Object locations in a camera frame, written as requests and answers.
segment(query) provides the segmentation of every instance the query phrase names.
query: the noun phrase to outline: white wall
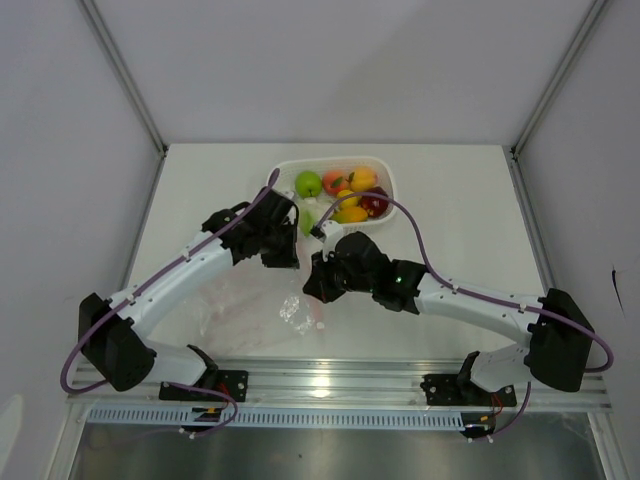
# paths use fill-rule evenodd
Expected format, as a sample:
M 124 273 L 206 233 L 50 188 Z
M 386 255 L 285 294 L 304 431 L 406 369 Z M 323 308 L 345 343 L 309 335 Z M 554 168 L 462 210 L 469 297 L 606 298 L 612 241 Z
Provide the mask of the white wall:
M 591 0 L 98 0 L 169 142 L 512 144 Z
M 639 24 L 639 2 L 612 2 L 522 160 L 559 283 L 617 355 L 605 378 L 632 478 L 640 476 Z
M 24 396 L 3 479 L 41 478 L 79 301 L 112 291 L 156 158 L 70 0 L 0 2 L 0 410 Z

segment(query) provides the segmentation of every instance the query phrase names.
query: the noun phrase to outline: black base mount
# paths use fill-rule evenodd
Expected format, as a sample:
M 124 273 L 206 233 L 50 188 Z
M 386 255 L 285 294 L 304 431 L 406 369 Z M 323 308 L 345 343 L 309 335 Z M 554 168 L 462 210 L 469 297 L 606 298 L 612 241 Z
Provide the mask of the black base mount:
M 485 392 L 472 385 L 474 392 L 469 395 L 458 384 L 457 373 L 433 373 L 425 375 L 423 379 L 420 388 L 427 397 L 427 405 L 434 407 L 493 407 L 496 406 L 493 395 L 498 397 L 504 407 L 517 405 L 513 386 L 504 387 L 497 392 Z
M 196 352 L 207 366 L 200 379 L 193 385 L 194 387 L 225 393 L 238 403 L 245 401 L 249 388 L 249 372 L 245 370 L 220 370 L 215 362 L 198 347 L 189 345 L 189 348 Z M 192 392 L 164 382 L 160 387 L 158 398 L 179 402 L 223 401 L 216 395 Z

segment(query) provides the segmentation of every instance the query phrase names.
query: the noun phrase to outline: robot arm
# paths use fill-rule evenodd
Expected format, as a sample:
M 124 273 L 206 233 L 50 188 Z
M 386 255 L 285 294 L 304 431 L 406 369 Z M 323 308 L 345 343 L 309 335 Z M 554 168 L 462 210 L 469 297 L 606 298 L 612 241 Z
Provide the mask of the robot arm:
M 561 313 L 593 331 L 569 295 L 550 290 L 547 297 L 507 294 L 449 281 L 445 288 L 423 264 L 390 260 L 361 232 L 343 236 L 342 227 L 326 222 L 312 231 L 324 242 L 312 257 L 311 276 L 303 291 L 324 303 L 347 291 L 371 294 L 389 310 L 442 315 L 494 331 L 514 345 L 495 352 L 469 354 L 457 383 L 469 397 L 537 379 L 555 389 L 579 390 L 591 340 L 574 329 L 526 311 L 538 307 Z M 459 288 L 522 305 L 519 310 L 489 303 L 458 292 Z
M 246 258 L 259 254 L 268 268 L 298 268 L 295 204 L 273 190 L 261 198 L 246 215 L 240 214 L 242 219 L 236 217 L 246 203 L 213 214 L 193 241 L 141 286 L 124 289 L 108 300 L 94 293 L 82 301 L 79 338 L 103 323 L 85 339 L 81 351 L 116 390 L 129 390 L 143 380 L 215 389 L 217 366 L 204 352 L 196 346 L 177 348 L 147 337 L 178 301 Z M 228 228 L 232 221 L 237 223 Z M 218 238 L 223 228 L 225 233 Z M 524 307 L 544 308 L 593 331 L 566 293 L 552 289 L 546 297 L 536 298 L 468 288 L 523 305 L 516 310 L 461 294 L 458 288 L 465 285 L 454 280 L 449 280 L 453 289 L 444 288 L 424 264 L 390 260 L 369 237 L 360 232 L 344 236 L 335 222 L 326 222 L 312 233 L 324 247 L 312 256 L 305 293 L 329 303 L 347 291 L 366 292 L 389 310 L 447 316 L 515 342 L 495 352 L 469 354 L 456 383 L 470 402 L 482 392 L 532 378 L 558 390 L 580 388 L 591 339 Z
M 128 301 L 82 347 L 84 356 L 116 390 L 129 390 L 143 380 L 211 389 L 217 367 L 204 352 L 195 346 L 178 348 L 147 337 L 180 300 L 246 258 L 260 254 L 268 268 L 298 268 L 297 208 L 276 191 L 269 191 L 242 221 L 214 238 L 214 233 L 247 205 L 213 214 L 195 238 L 141 286 L 114 293 L 109 300 L 93 293 L 82 301 L 79 338 L 113 306 Z

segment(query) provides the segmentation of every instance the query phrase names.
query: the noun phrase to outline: yellow fruit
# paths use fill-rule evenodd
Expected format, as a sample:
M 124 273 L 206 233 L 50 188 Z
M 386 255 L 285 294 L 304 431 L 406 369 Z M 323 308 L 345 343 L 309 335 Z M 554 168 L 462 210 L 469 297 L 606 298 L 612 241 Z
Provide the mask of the yellow fruit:
M 351 193 L 353 193 L 351 190 L 342 190 L 341 192 L 338 192 L 336 197 L 342 198 L 342 197 L 345 197 L 345 196 L 347 196 L 347 195 L 349 195 Z M 342 202 L 340 205 L 338 205 L 338 208 L 340 210 L 344 210 L 345 208 L 349 208 L 349 207 L 357 207 L 359 201 L 360 201 L 360 197 L 347 198 L 344 202 Z
M 378 174 L 373 168 L 356 167 L 349 175 L 349 188 L 354 192 L 364 192 L 378 183 Z
M 331 217 L 331 220 L 338 223 L 364 222 L 366 219 L 367 211 L 362 207 L 347 207 Z

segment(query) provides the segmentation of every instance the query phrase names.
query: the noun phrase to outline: clear plastic bag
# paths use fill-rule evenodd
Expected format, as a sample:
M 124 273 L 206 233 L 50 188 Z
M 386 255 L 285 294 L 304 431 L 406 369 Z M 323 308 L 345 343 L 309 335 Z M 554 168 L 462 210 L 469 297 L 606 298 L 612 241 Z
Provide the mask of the clear plastic bag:
M 271 355 L 278 346 L 324 329 L 320 302 L 302 293 L 309 254 L 299 270 L 267 269 L 259 257 L 201 286 L 156 327 L 153 340 L 194 344 L 211 355 Z

